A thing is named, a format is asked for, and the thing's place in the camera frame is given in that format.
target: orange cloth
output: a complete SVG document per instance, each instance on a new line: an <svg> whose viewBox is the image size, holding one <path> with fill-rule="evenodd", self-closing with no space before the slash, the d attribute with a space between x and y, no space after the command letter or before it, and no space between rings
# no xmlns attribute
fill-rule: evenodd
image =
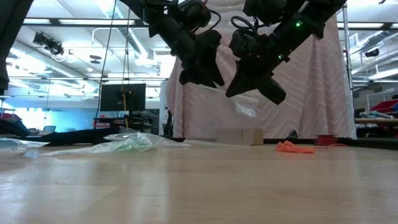
<svg viewBox="0 0 398 224"><path fill-rule="evenodd" d="M276 145L277 152L296 152L296 153L307 153L314 154L315 149L313 147L298 147L290 141L285 141L283 144L280 142Z"/></svg>

